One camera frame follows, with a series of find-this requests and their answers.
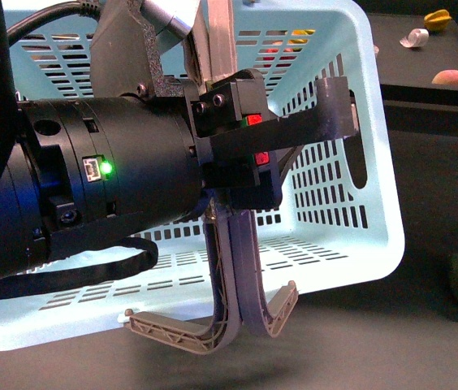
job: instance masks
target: dark table surface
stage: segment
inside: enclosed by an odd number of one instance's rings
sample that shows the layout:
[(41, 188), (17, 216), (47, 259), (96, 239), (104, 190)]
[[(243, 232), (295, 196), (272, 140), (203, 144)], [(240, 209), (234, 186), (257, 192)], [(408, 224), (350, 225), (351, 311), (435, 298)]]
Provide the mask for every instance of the dark table surface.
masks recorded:
[(444, 32), (431, 34), (427, 44), (407, 49), (399, 40), (414, 28), (424, 28), (422, 16), (369, 15), (381, 83), (414, 87), (432, 86), (440, 71), (458, 70), (458, 25), (452, 21)]

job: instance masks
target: peach-colored object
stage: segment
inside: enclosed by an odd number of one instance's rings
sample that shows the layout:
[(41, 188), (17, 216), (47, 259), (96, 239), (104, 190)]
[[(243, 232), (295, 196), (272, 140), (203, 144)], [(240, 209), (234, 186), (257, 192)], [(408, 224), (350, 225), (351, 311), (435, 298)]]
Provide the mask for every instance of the peach-colored object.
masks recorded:
[(454, 69), (441, 71), (437, 73), (431, 83), (442, 85), (458, 85), (458, 71)]

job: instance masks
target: red indicator light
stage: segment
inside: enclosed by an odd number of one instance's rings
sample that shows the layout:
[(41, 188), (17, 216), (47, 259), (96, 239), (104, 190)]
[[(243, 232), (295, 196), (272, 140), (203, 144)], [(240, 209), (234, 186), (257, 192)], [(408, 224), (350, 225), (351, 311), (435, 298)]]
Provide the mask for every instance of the red indicator light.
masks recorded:
[(260, 124), (263, 120), (261, 119), (260, 114), (248, 115), (245, 117), (247, 119), (247, 125), (253, 126), (254, 124)]
[(270, 161), (269, 152), (255, 153), (254, 161), (256, 161), (256, 165), (258, 166), (268, 164)]

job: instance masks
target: bolt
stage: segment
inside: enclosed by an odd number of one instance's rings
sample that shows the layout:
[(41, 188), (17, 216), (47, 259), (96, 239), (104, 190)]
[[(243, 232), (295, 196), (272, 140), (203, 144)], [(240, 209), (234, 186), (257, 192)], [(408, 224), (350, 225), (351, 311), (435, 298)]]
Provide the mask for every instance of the bolt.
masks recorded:
[(217, 93), (213, 96), (213, 104), (215, 107), (224, 107), (226, 104), (226, 97), (220, 93)]
[(64, 213), (60, 218), (59, 221), (64, 225), (70, 225), (77, 220), (78, 213), (77, 210), (70, 210)]
[(41, 230), (41, 227), (35, 227), (32, 230), (32, 239), (37, 240), (39, 238), (43, 238), (43, 231)]
[(195, 112), (198, 114), (198, 115), (203, 115), (205, 114), (207, 111), (207, 104), (205, 104), (204, 102), (198, 102), (196, 105), (195, 105)]
[(146, 87), (146, 84), (140, 83), (137, 85), (137, 96), (139, 98), (145, 98), (148, 96), (148, 87)]

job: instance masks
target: plastic laundry basket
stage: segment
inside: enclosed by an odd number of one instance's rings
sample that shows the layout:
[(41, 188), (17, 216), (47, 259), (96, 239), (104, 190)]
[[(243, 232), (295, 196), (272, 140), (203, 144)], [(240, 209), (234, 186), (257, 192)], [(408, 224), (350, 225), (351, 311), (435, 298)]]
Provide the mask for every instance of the plastic laundry basket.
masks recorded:
[[(8, 25), (54, 2), (4, 1)], [(92, 96), (89, 43), (95, 22), (68, 17), (11, 50), (16, 88), (29, 99)], [(297, 36), (298, 30), (315, 30)], [(279, 115), (315, 103), (316, 77), (345, 75), (355, 94), (367, 171), (354, 186), (341, 140), (307, 145), (283, 186), (278, 210), (257, 213), (264, 285), (295, 280), (300, 293), (382, 278), (399, 264), (404, 235), (369, 22), (352, 1), (235, 1), (239, 68), (266, 78)], [(180, 48), (163, 56), (166, 74), (184, 69)], [(161, 257), (151, 271), (79, 290), (0, 301), (0, 350), (121, 327), (127, 308), (178, 319), (213, 309), (201, 221), (141, 233)], [(125, 258), (130, 249), (87, 252), (37, 272)]]

